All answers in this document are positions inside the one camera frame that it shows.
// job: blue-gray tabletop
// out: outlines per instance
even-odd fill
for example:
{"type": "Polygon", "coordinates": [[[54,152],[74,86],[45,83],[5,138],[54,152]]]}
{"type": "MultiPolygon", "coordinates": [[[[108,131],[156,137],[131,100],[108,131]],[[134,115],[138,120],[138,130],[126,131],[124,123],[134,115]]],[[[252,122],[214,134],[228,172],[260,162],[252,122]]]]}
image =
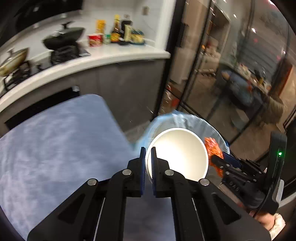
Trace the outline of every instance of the blue-gray tabletop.
{"type": "MultiPolygon", "coordinates": [[[[26,240],[89,178],[111,178],[138,156],[100,96],[71,99],[0,139],[0,206],[26,240]]],[[[170,199],[154,198],[148,180],[142,198],[127,199],[124,240],[175,240],[170,199]]]]}

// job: white countertop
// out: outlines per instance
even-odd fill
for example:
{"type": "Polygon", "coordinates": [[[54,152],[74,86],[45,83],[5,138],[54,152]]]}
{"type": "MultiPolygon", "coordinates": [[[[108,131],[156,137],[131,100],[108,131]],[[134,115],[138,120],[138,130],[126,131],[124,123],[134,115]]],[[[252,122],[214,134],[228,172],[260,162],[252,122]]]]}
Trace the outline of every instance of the white countertop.
{"type": "Polygon", "coordinates": [[[91,56],[85,56],[58,64],[35,74],[15,86],[0,98],[0,112],[32,90],[82,70],[134,60],[170,58],[169,52],[156,49],[149,45],[120,46],[118,44],[109,44],[99,47],[85,47],[85,49],[91,54],[91,56]]]}

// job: orange plastic packaging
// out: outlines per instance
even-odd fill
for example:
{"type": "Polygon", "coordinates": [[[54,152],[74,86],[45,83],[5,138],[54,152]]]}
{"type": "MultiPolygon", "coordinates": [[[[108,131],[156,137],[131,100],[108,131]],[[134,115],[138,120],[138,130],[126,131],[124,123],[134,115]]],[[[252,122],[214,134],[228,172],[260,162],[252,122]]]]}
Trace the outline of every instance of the orange plastic packaging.
{"type": "Polygon", "coordinates": [[[223,177],[223,170],[218,168],[214,163],[211,161],[211,157],[213,155],[217,155],[218,157],[224,159],[223,153],[216,142],[214,138],[207,138],[205,137],[205,148],[207,149],[207,155],[209,156],[209,164],[210,166],[214,167],[216,169],[216,172],[218,173],[219,177],[223,177]]]}

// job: human hand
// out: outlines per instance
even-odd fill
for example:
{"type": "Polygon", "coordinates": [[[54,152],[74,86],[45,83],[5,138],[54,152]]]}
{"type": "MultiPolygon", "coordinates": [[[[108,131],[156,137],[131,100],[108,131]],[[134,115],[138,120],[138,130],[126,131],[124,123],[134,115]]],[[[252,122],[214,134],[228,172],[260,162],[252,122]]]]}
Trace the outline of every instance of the human hand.
{"type": "MultiPolygon", "coordinates": [[[[251,211],[249,213],[251,216],[255,214],[255,211],[251,211]]],[[[268,231],[272,229],[272,227],[275,224],[275,217],[271,215],[270,213],[266,212],[259,212],[256,217],[254,217],[259,223],[262,224],[264,228],[266,228],[268,231]]]]}

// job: gas stove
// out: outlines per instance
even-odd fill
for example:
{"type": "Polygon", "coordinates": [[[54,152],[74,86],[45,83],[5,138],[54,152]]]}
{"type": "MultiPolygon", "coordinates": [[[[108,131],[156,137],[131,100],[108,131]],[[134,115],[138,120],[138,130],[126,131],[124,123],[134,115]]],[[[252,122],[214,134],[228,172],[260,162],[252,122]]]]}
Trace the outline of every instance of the gas stove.
{"type": "Polygon", "coordinates": [[[89,55],[89,52],[87,52],[79,44],[76,44],[64,46],[55,51],[52,51],[50,53],[50,56],[40,60],[36,64],[32,64],[30,61],[25,61],[12,74],[3,78],[2,81],[4,82],[4,89],[0,92],[0,98],[19,83],[43,70],[72,59],[89,55]]]}

